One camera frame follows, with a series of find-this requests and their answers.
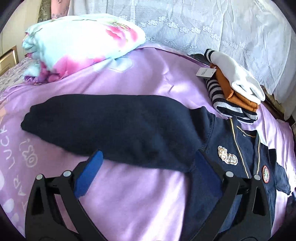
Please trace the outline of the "navy blue knit cardigan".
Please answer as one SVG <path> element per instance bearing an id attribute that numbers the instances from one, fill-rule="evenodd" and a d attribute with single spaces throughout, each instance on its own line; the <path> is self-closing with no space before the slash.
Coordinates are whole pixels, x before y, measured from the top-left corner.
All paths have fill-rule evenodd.
<path id="1" fill-rule="evenodd" d="M 189 109 L 169 97 L 55 96 L 32 106 L 21 128 L 77 155 L 90 156 L 100 150 L 107 160 L 188 175 L 181 240 L 194 237 L 218 202 L 196 199 L 196 151 L 237 177 L 258 175 L 271 216 L 275 215 L 276 193 L 290 194 L 276 151 L 260 142 L 257 131 L 243 130 L 236 118 L 219 118 L 205 107 Z"/>

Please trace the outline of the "white clothing price tag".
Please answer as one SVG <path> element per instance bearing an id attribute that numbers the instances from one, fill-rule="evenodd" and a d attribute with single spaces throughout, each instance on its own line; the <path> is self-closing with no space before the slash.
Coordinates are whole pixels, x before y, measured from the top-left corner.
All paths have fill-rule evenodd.
<path id="1" fill-rule="evenodd" d="M 196 73 L 197 77 L 201 77 L 204 79 L 211 79 L 214 74 L 216 73 L 215 68 L 204 68 L 204 67 L 200 67 L 199 70 Z"/>

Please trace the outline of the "purple printed bed sheet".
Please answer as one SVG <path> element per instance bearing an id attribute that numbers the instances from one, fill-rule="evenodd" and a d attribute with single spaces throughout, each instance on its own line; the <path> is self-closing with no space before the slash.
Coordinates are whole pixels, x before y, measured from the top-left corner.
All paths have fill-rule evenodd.
<path id="1" fill-rule="evenodd" d="M 36 176 L 59 176 L 84 161 L 21 129 L 31 106 L 72 93 L 163 95 L 213 113 L 204 81 L 196 76 L 199 67 L 165 49 L 143 47 L 57 82 L 19 84 L 2 92 L 1 206 L 17 233 L 25 234 L 25 212 Z M 105 161 L 80 201 L 109 240 L 178 240 L 187 187 L 182 173 Z"/>

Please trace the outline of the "black white striped garment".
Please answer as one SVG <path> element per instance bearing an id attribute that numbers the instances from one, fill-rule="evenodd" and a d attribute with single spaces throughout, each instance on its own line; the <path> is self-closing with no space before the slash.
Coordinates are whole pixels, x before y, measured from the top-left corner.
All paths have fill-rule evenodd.
<path id="1" fill-rule="evenodd" d="M 195 60 L 209 65 L 210 67 L 213 65 L 209 63 L 201 54 L 191 54 L 190 56 Z M 211 79 L 205 80 L 205 84 L 214 109 L 221 115 L 227 118 L 236 117 L 240 122 L 246 124 L 252 124 L 258 119 L 256 112 L 253 113 L 226 100 L 215 75 Z"/>

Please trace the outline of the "orange folded garment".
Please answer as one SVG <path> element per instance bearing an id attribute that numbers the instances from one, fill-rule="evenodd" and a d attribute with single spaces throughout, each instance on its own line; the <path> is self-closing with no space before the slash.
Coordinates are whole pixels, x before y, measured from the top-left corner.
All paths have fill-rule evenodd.
<path id="1" fill-rule="evenodd" d="M 230 86 L 230 82 L 223 75 L 222 71 L 215 65 L 211 65 L 211 67 L 214 67 L 216 69 L 215 77 L 220 87 L 222 88 L 226 100 L 248 111 L 251 111 L 253 113 L 256 112 L 256 110 L 258 109 L 258 104 L 250 101 L 246 97 L 234 91 Z"/>

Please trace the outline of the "white folded garment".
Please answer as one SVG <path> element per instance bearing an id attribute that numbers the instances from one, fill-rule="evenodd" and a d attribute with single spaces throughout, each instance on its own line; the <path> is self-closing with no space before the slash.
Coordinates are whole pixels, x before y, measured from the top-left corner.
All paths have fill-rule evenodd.
<path id="1" fill-rule="evenodd" d="M 213 49 L 207 49 L 204 56 L 209 63 L 221 70 L 233 90 L 251 102 L 261 104 L 265 101 L 265 94 L 259 82 L 232 57 Z"/>

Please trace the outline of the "white lace cover cloth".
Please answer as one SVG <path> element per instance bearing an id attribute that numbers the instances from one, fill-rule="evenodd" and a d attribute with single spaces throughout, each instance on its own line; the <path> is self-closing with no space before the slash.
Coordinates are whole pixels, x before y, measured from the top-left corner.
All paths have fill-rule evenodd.
<path id="1" fill-rule="evenodd" d="M 295 31 L 272 1 L 70 1 L 68 13 L 118 16 L 187 54 L 225 53 L 295 117 Z"/>

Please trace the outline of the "pink floral hanging cloth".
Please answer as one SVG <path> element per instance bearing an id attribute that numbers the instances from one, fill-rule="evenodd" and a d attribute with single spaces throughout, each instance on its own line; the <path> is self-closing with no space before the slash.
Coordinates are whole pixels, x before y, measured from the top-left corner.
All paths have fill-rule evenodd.
<path id="1" fill-rule="evenodd" d="M 57 19 L 68 14 L 70 0 L 51 0 L 51 19 Z"/>

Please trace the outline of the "wooden picture frame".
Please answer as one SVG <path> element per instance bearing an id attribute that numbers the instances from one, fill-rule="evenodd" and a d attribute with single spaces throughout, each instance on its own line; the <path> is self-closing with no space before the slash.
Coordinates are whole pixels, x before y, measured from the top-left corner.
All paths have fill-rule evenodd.
<path id="1" fill-rule="evenodd" d="M 6 51 L 0 58 L 0 76 L 19 63 L 16 46 Z"/>

